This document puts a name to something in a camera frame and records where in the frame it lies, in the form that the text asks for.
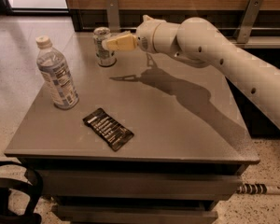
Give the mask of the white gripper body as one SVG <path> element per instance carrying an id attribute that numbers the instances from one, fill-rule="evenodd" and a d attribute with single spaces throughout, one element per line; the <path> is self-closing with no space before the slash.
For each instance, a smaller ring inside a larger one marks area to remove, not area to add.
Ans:
<path id="1" fill-rule="evenodd" d="M 158 20 L 148 15 L 143 16 L 143 22 L 136 28 L 136 38 L 141 50 L 149 53 L 161 53 L 165 20 Z"/>

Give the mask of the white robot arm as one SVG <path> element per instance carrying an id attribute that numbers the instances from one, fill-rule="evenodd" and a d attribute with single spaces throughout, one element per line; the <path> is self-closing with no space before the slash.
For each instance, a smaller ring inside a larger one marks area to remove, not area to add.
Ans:
<path id="1" fill-rule="evenodd" d="M 280 69 L 236 47 L 205 19 L 171 23 L 145 15 L 135 34 L 111 36 L 102 47 L 112 51 L 140 48 L 199 68 L 210 64 L 280 130 Z"/>

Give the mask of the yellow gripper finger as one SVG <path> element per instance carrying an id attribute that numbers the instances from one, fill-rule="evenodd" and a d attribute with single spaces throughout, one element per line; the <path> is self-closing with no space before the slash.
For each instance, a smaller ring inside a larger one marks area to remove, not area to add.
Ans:
<path id="1" fill-rule="evenodd" d="M 120 37 L 120 36 L 126 36 L 126 35 L 131 35 L 131 31 L 124 31 L 122 33 L 119 33 L 117 36 Z"/>
<path id="2" fill-rule="evenodd" d="M 116 35 L 104 40 L 102 46 L 105 50 L 129 51 L 137 48 L 137 41 L 132 34 Z"/>

